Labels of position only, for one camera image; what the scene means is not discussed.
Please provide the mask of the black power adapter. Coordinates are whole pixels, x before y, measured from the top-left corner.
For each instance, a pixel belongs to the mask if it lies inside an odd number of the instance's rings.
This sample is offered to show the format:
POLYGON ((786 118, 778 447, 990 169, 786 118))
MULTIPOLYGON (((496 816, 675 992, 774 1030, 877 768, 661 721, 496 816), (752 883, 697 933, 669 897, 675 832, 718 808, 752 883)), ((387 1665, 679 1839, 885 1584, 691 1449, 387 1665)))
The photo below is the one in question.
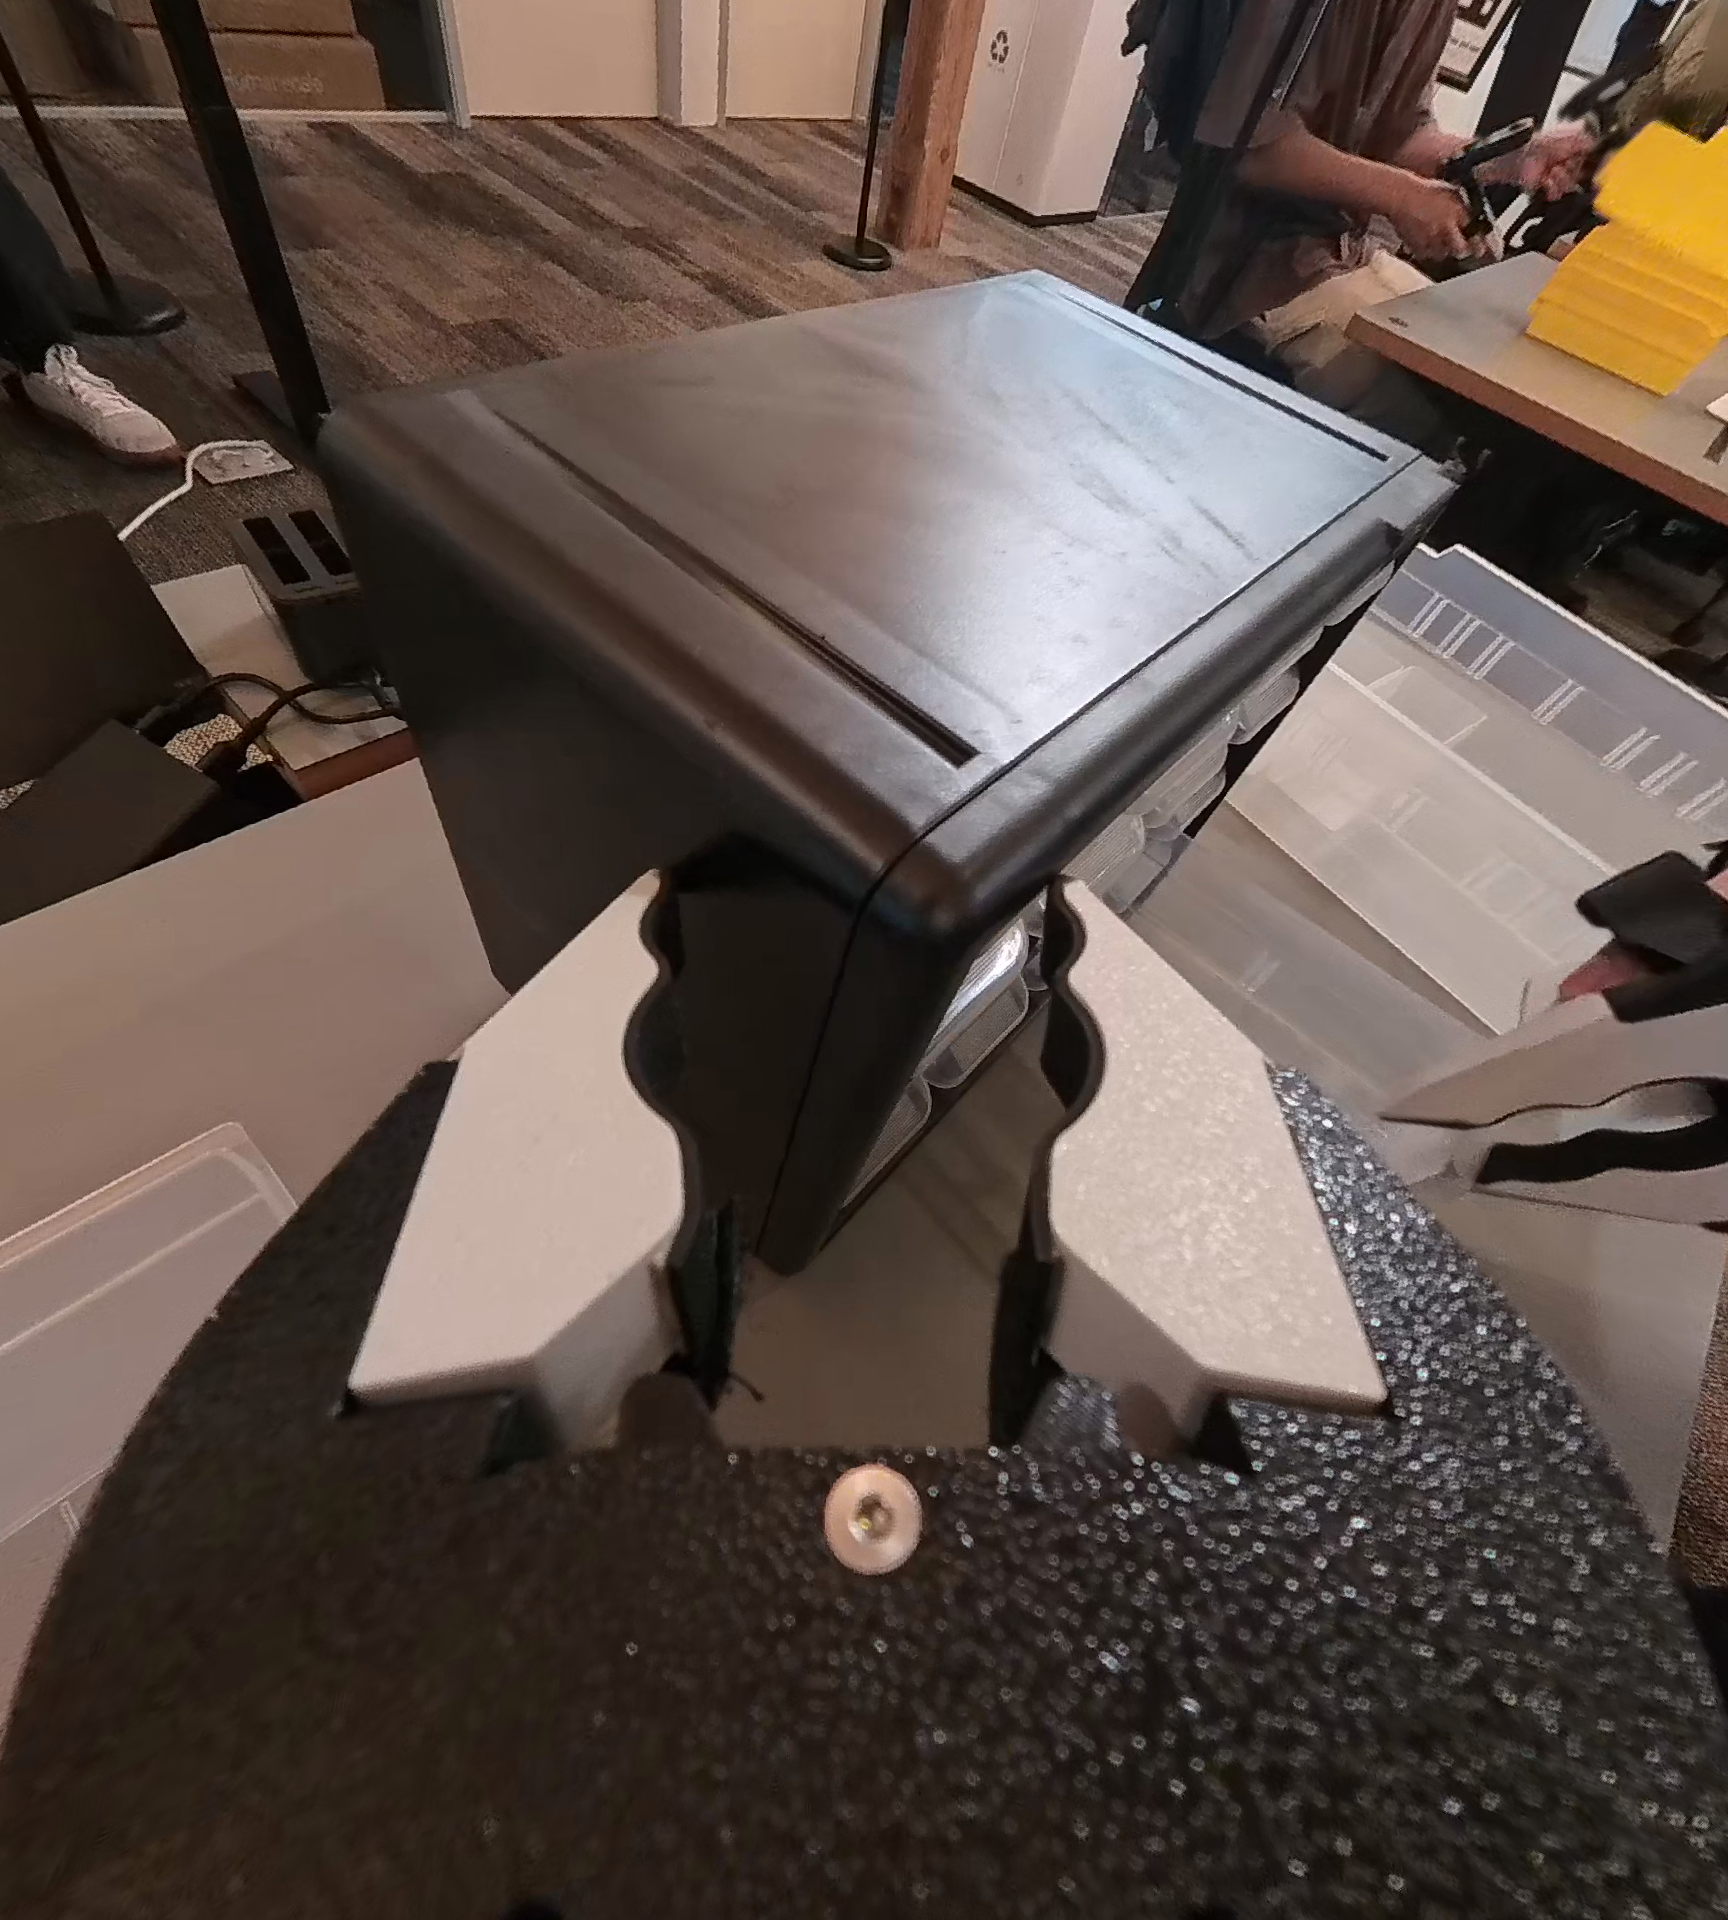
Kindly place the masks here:
POLYGON ((0 812, 0 927, 185 852, 230 810, 195 764, 101 725, 0 812))

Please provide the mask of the grey table with wood edge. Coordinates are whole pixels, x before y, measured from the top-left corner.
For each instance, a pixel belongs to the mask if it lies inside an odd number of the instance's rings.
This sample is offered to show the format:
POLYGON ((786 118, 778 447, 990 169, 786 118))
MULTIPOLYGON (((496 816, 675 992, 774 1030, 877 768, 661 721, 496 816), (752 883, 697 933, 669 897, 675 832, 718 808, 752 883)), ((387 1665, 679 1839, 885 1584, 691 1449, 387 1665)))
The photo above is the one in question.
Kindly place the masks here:
POLYGON ((1445 280, 1353 320, 1351 342, 1417 378, 1482 461, 1437 524, 1570 612, 1583 578, 1637 534, 1683 522, 1714 542, 1718 588, 1665 643, 1693 685, 1728 689, 1728 338, 1667 397, 1526 336, 1556 272, 1522 257, 1445 280))

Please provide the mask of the stack of yellow bins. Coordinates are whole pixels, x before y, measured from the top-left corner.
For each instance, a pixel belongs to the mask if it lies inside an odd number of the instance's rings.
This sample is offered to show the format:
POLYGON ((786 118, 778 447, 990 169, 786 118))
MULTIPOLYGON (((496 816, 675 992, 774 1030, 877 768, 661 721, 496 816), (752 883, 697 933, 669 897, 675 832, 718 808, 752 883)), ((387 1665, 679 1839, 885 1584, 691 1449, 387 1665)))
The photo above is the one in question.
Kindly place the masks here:
POLYGON ((1728 128, 1645 126, 1603 163, 1595 213, 1526 336, 1667 397, 1728 338, 1728 128))

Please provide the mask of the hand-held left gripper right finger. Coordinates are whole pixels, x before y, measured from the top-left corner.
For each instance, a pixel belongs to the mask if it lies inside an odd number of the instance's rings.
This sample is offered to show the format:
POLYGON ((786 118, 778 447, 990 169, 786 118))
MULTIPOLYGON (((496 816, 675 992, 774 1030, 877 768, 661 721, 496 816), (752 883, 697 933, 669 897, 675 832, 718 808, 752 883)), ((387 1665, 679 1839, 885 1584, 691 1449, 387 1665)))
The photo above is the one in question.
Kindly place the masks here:
POLYGON ((998 1447, 1091 1423, 1220 1447, 1236 1403, 1381 1417, 1389 1389, 1258 1046, 1083 883, 1044 901, 1050 1102, 996 1298, 998 1447))

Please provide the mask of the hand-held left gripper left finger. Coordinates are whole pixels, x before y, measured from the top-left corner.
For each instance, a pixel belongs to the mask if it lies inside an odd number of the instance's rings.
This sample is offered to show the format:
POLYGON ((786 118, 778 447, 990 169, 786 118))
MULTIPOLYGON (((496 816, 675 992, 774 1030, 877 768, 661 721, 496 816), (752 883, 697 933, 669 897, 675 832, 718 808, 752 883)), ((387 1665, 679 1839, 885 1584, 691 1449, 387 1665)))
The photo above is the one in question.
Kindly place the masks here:
POLYGON ((685 1147, 637 1032, 667 895, 631 881, 455 1056, 353 1411, 502 1403, 548 1453, 716 1437, 679 1308, 685 1147))

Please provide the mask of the cardboard boxes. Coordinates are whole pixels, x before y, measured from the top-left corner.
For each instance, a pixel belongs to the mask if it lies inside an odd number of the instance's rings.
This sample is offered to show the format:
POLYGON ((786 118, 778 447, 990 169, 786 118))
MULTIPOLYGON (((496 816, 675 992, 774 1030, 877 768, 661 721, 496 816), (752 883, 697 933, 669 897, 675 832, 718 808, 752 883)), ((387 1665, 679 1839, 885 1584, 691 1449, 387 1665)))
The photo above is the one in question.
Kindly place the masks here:
MULTIPOLYGON (((205 5, 203 13, 236 108, 387 108, 377 50, 351 5, 205 5)), ((151 5, 0 3, 0 38, 40 102, 179 106, 151 5)), ((0 102, 8 98, 0 72, 0 102)))

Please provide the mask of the black drawer cabinet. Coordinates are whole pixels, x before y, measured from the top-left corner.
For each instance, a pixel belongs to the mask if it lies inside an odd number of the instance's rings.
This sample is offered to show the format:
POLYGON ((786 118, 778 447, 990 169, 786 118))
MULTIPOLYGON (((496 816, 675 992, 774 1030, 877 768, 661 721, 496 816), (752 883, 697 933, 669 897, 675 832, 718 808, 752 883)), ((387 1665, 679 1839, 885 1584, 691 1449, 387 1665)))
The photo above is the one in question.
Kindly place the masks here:
POLYGON ((972 959, 1452 495, 1042 274, 363 397, 318 451, 492 973, 667 877, 675 1109, 782 1276, 972 959))

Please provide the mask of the black case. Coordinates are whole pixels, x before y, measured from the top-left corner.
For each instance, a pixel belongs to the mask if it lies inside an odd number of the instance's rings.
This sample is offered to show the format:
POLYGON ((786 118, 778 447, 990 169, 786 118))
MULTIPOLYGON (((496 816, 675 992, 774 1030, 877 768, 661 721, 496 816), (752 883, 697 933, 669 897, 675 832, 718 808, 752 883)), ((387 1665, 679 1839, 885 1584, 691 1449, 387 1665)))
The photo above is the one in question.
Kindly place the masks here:
POLYGON ((0 792, 50 772, 103 723, 137 721, 201 677, 103 516, 0 530, 0 792))

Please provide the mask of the clear plastic storage bin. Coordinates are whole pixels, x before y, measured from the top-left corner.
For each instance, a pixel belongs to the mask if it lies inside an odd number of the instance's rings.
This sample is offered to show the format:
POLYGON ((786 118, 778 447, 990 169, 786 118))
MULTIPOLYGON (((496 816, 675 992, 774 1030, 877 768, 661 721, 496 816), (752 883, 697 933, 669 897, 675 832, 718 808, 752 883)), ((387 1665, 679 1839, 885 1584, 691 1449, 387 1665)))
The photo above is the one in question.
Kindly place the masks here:
POLYGON ((1234 804, 1502 1034, 1601 943, 1579 895, 1728 842, 1728 713, 1464 548, 1415 548, 1234 804))

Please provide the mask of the wooden post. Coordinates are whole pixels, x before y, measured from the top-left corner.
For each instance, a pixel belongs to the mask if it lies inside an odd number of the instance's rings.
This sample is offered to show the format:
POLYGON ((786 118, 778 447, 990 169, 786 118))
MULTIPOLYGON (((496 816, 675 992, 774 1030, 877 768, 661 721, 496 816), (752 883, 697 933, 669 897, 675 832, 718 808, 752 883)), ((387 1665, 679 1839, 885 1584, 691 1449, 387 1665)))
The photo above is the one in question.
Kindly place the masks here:
POLYGON ((911 3, 877 239, 897 253, 941 245, 972 86, 982 3, 911 3))

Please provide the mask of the black battery charger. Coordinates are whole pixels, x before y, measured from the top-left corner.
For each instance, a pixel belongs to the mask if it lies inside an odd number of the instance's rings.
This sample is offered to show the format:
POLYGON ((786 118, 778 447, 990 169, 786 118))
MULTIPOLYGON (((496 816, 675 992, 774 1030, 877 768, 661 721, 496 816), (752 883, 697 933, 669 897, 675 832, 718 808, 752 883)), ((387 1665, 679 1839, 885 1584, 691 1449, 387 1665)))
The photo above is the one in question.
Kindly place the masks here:
POLYGON ((361 584, 328 510, 246 516, 232 542, 312 685, 379 679, 361 584))

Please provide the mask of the set of clear small drawers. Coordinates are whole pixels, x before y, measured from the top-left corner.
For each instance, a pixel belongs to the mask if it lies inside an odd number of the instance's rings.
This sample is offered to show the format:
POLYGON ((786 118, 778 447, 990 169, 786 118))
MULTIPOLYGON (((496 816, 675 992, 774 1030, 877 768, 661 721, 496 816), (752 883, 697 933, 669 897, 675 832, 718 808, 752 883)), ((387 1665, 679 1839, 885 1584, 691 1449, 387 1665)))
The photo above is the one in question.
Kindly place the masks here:
MULTIPOLYGON (((1371 600, 1361 602, 1339 624, 1304 641, 1272 681, 1214 721, 1204 741, 1078 856, 1078 881, 1119 915, 1149 899, 1371 608, 1371 600)), ((1036 895, 972 951, 826 1242, 849 1229, 1044 1012, 1042 951, 1044 895, 1036 895)))

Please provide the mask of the clear plastic lid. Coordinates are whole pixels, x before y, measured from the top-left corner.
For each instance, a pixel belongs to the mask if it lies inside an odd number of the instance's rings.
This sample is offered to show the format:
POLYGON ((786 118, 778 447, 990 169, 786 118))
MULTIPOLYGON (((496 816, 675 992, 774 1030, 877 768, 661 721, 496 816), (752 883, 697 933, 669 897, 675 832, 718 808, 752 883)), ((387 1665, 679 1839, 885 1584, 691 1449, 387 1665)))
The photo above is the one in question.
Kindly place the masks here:
POLYGON ((0 1746, 107 1470, 294 1209, 228 1123, 0 1242, 0 1746))

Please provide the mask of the white low board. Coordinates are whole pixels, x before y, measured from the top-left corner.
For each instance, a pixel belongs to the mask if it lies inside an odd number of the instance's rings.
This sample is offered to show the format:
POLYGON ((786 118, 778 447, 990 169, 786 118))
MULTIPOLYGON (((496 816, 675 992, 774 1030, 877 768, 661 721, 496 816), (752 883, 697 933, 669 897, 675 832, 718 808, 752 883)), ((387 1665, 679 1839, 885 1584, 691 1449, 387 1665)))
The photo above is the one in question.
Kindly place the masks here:
POLYGON ((300 693, 300 705, 276 715, 252 750, 298 798, 320 800, 417 758, 411 733, 371 687, 306 691, 276 610, 244 564, 159 584, 155 594, 205 675, 220 681, 232 723, 256 729, 280 695, 300 693))

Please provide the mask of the thin stanchion with round base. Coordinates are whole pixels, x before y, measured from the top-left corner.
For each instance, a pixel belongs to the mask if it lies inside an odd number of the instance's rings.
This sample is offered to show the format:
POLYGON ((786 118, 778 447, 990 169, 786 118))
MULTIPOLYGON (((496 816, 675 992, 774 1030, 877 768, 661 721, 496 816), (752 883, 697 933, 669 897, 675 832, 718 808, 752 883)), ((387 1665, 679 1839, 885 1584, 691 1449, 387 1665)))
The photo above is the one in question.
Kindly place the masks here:
POLYGON ((909 17, 907 3, 883 3, 877 29, 877 58, 863 118, 863 149, 857 185, 857 203, 851 233, 824 245, 826 259, 851 274, 883 274, 891 269, 893 257, 885 243, 871 233, 875 187, 877 187, 877 149, 883 126, 883 100, 889 84, 893 50, 905 30, 909 17))
POLYGON ((101 338, 155 338, 185 324, 187 310, 157 282, 113 272, 2 27, 0 82, 82 259, 80 269, 68 270, 78 328, 101 338))

